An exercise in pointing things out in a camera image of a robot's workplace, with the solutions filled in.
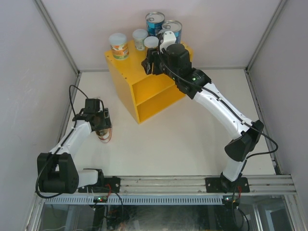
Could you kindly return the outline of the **oval fish tin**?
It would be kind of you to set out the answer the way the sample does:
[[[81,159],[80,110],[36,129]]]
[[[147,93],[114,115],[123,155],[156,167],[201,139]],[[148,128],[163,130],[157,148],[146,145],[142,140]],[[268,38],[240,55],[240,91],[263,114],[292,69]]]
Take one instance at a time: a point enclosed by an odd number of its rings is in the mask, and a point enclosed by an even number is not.
[[[108,143],[112,137],[112,128],[102,129],[95,133],[102,143]]]

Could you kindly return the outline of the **orange label can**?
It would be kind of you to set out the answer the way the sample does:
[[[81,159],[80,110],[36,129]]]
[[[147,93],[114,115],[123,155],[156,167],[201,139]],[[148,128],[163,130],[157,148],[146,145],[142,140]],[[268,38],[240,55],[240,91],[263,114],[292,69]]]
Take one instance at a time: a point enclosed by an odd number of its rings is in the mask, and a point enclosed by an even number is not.
[[[145,50],[148,51],[151,48],[157,48],[159,43],[159,39],[155,36],[148,36],[144,40]]]

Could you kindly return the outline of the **green label can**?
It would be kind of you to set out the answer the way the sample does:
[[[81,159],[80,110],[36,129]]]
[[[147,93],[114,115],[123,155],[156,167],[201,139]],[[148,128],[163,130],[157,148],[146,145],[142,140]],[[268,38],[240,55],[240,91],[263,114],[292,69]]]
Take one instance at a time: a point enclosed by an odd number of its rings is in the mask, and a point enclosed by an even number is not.
[[[133,31],[132,36],[136,50],[144,51],[144,40],[148,37],[148,32],[145,29],[136,29]]]

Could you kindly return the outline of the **orange can with white lid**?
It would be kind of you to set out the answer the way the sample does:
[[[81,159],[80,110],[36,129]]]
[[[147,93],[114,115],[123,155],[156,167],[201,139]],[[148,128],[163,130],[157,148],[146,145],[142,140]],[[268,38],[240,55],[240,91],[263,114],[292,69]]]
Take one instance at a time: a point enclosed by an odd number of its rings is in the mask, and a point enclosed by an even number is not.
[[[125,60],[129,56],[127,37],[122,33],[114,33],[109,37],[113,57],[116,60]]]

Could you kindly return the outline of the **blue soup can with noodles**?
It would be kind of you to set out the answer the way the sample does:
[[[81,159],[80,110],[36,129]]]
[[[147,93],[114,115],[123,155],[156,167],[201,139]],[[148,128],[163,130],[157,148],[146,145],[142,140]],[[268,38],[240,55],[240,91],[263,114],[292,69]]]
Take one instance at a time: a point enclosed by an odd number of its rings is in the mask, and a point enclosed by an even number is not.
[[[176,36],[176,43],[181,43],[182,24],[177,20],[167,20],[162,24],[162,29],[172,31]]]

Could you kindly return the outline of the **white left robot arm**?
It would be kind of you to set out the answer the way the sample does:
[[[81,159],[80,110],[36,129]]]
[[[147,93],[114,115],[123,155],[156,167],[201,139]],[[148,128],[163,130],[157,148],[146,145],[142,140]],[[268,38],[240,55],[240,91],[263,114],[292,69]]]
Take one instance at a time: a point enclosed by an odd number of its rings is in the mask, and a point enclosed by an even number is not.
[[[74,156],[86,138],[95,133],[98,139],[107,143],[111,139],[112,124],[108,108],[100,99],[86,99],[85,106],[73,117],[70,132],[48,153],[37,157],[38,178],[36,193],[73,194],[78,188],[89,186],[99,193],[105,188],[103,171],[95,168],[76,169]]]

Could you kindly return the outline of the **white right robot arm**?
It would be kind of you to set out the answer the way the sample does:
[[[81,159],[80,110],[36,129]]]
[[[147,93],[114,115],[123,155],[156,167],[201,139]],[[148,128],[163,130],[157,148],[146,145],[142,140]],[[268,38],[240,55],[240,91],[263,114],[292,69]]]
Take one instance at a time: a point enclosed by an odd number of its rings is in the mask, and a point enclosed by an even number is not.
[[[219,189],[234,191],[248,154],[259,142],[264,124],[242,115],[205,72],[193,68],[190,53],[182,44],[171,44],[166,49],[149,48],[141,64],[148,75],[167,75],[180,92],[205,107],[225,127],[231,141],[224,148],[229,160],[220,175]]]

